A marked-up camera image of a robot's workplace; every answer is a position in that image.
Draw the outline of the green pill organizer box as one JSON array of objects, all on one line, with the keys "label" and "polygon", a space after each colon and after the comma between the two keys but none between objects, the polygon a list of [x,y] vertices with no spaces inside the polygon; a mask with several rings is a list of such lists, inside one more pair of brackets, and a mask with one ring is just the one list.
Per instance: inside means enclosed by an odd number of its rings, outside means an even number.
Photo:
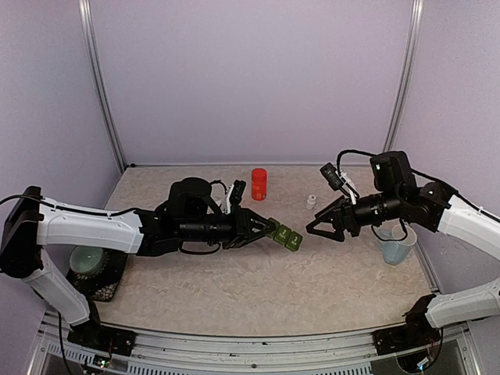
[{"label": "green pill organizer box", "polygon": [[277,227],[270,238],[291,252],[298,251],[303,241],[303,236],[300,233],[283,224]]}]

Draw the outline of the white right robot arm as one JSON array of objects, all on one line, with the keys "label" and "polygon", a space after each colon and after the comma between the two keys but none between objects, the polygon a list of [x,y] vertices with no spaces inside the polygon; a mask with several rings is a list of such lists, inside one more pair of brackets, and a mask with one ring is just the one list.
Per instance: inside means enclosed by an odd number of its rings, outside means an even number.
[{"label": "white right robot arm", "polygon": [[[418,170],[404,151],[368,153],[376,193],[362,197],[342,176],[338,163],[325,164],[320,172],[330,188],[342,197],[316,213],[309,234],[343,242],[359,236],[362,227],[375,228],[389,220],[415,223],[433,233],[457,238],[494,259],[499,257],[499,218],[464,198],[452,185],[427,176],[420,187]],[[406,314],[400,341],[415,347],[430,329],[499,314],[499,280],[445,295],[422,297]]]}]

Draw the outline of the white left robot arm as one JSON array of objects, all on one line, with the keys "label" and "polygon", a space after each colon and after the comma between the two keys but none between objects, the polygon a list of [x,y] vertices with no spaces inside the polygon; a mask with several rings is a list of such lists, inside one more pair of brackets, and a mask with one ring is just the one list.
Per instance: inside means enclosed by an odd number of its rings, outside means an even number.
[{"label": "white left robot arm", "polygon": [[182,251],[186,242],[206,243],[213,252],[242,248],[276,230],[276,224],[241,206],[246,183],[236,180],[221,203],[212,183],[187,177],[170,187],[168,199],[153,210],[91,209],[44,197],[28,187],[5,220],[1,270],[23,280],[56,309],[95,348],[109,340],[89,298],[61,273],[46,245],[76,245],[115,250],[140,257]]}]

